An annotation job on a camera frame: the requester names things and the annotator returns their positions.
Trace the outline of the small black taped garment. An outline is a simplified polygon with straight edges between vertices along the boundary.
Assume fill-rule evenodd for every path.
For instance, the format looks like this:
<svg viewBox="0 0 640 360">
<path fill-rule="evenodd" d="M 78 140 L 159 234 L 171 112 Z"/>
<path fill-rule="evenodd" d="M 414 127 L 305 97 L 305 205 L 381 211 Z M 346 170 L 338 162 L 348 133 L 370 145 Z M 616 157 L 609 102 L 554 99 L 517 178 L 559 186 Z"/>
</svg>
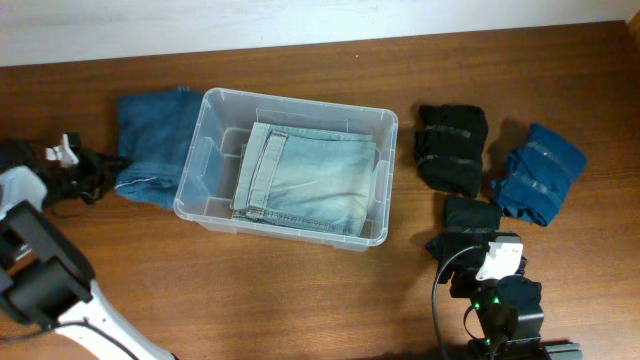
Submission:
<svg viewBox="0 0 640 360">
<path fill-rule="evenodd" d="M 486 240 L 500 227 L 502 210 L 479 200 L 448 196 L 444 203 L 444 231 L 430 240 L 425 249 L 440 264 L 457 252 Z"/>
</svg>

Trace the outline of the dark blue jeans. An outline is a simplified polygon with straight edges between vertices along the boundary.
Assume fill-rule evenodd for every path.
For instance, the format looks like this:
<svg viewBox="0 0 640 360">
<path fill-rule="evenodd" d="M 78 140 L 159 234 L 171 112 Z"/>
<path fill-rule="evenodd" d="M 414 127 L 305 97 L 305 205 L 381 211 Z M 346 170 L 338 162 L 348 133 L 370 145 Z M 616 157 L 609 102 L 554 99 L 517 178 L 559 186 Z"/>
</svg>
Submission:
<svg viewBox="0 0 640 360">
<path fill-rule="evenodd" d="M 179 87 L 117 100 L 118 155 L 131 161 L 117 176 L 117 195 L 173 207 L 203 97 Z"/>
</svg>

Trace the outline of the teal blue taped sweater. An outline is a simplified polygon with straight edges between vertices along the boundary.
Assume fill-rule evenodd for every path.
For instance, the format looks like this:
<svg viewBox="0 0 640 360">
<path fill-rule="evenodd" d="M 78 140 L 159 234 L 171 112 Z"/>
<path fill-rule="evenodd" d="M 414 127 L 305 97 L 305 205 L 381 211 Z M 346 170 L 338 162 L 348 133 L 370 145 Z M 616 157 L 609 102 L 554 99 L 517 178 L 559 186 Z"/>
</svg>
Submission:
<svg viewBox="0 0 640 360">
<path fill-rule="evenodd" d="M 505 176 L 491 182 L 494 203 L 507 217 L 546 227 L 586 166 L 581 150 L 534 123 L 526 142 L 506 155 Z"/>
</svg>

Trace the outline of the black taped garment roll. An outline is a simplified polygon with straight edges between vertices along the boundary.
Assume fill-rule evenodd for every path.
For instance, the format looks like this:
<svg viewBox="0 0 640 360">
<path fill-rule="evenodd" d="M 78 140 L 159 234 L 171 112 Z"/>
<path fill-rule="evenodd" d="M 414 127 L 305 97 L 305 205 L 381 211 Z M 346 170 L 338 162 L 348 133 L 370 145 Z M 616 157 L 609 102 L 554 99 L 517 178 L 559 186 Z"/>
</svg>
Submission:
<svg viewBox="0 0 640 360">
<path fill-rule="evenodd" d="M 476 198 L 488 136 L 484 111 L 473 105 L 422 105 L 424 128 L 415 134 L 414 159 L 432 189 Z"/>
</svg>

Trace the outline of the light washed jeans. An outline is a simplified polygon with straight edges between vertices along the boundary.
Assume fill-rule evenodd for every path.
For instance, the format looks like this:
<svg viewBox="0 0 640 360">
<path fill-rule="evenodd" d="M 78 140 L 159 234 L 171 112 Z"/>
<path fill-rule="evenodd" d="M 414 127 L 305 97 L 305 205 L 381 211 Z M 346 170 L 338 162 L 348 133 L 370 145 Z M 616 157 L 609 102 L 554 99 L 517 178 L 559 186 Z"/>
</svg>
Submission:
<svg viewBox="0 0 640 360">
<path fill-rule="evenodd" d="M 371 135 L 256 123 L 244 148 L 233 217 L 358 236 L 375 157 Z"/>
</svg>

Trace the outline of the clear plastic storage bin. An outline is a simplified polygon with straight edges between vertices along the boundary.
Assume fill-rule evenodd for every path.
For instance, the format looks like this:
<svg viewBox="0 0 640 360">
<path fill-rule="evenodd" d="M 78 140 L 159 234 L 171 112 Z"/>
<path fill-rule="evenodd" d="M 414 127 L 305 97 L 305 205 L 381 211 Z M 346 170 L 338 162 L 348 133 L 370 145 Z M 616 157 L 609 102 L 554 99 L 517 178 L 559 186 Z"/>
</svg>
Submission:
<svg viewBox="0 0 640 360">
<path fill-rule="evenodd" d="M 388 236 L 397 132 L 387 109 L 211 89 L 173 210 L 211 231 L 365 251 Z"/>
</svg>

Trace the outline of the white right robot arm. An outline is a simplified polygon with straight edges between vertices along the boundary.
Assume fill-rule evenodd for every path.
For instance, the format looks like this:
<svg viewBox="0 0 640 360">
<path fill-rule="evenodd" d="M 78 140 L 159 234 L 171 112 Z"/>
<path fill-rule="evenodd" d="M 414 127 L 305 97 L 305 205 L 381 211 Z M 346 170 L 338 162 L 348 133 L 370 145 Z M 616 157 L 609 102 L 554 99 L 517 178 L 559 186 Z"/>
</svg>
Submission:
<svg viewBox="0 0 640 360">
<path fill-rule="evenodd" d="M 515 233 L 445 235 L 443 270 L 452 273 L 450 295 L 470 301 L 482 330 L 467 344 L 472 360 L 582 360 L 577 343 L 541 340 L 542 285 L 524 276 L 524 245 Z"/>
</svg>

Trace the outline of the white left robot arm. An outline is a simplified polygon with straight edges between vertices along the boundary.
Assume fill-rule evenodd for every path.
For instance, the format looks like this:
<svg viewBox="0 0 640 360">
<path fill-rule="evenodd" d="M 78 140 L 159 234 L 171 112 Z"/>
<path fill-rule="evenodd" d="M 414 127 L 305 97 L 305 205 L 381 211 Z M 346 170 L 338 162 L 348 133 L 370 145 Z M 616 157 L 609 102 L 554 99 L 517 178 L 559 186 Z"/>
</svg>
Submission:
<svg viewBox="0 0 640 360">
<path fill-rule="evenodd" d="M 92 205 L 130 165 L 65 133 L 38 155 L 30 140 L 1 145 L 1 309 L 38 334 L 64 336 L 98 359 L 174 360 L 129 323 L 100 289 L 84 254 L 44 215 L 64 200 Z"/>
</svg>

